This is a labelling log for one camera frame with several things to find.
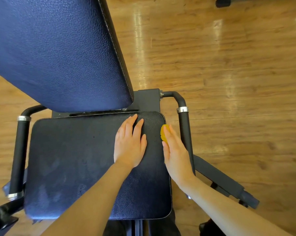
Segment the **navy blue leather upholstery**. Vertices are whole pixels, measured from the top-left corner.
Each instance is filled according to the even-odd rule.
[[[114,163],[115,134],[134,113],[41,119],[32,129],[24,209],[36,220],[58,218]],[[139,112],[147,148],[123,183],[110,219],[156,219],[172,209],[159,112]]]
[[[0,0],[0,75],[57,112],[134,98],[105,0]]]

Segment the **hardwood floor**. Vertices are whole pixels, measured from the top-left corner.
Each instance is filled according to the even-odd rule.
[[[107,1],[134,90],[180,92],[194,153],[259,199],[257,214],[296,235],[296,0],[233,0],[222,9],[215,0]],[[0,204],[16,116],[35,104],[0,77]],[[176,107],[161,101],[178,129]],[[198,235],[209,218],[175,184],[173,204],[181,234]],[[38,235],[50,223],[18,215],[8,235]]]

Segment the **hand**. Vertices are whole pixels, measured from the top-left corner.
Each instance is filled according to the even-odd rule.
[[[168,142],[168,144],[162,142],[164,162],[171,178],[181,187],[195,177],[189,154],[171,125],[170,131],[167,130],[166,126],[163,127],[163,131]]]
[[[130,170],[139,165],[147,146],[146,134],[143,134],[140,139],[143,119],[136,124],[133,133],[133,125],[137,116],[135,114],[126,119],[115,136],[114,162],[122,163],[130,167]]]

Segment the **yellow sponge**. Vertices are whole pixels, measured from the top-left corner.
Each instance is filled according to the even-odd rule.
[[[170,128],[169,128],[169,125],[167,124],[163,124],[162,127],[161,127],[161,131],[160,131],[160,135],[161,135],[161,139],[162,141],[165,141],[167,143],[167,140],[166,140],[166,135],[164,135],[164,131],[163,131],[163,127],[166,126],[166,129],[168,131],[170,131]]]

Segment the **silver metal ring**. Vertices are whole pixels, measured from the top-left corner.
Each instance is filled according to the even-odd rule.
[[[17,121],[27,121],[27,122],[30,122],[31,121],[31,117],[18,116]]]
[[[23,197],[24,196],[24,192],[22,191],[22,192],[18,192],[18,193],[14,193],[14,194],[9,194],[8,196],[7,196],[7,198],[10,200],[10,201],[12,201],[12,200],[15,200],[15,199],[19,199],[19,198],[21,198],[21,197]]]
[[[182,113],[182,112],[189,112],[188,107],[179,107],[179,108],[177,108],[177,113]]]

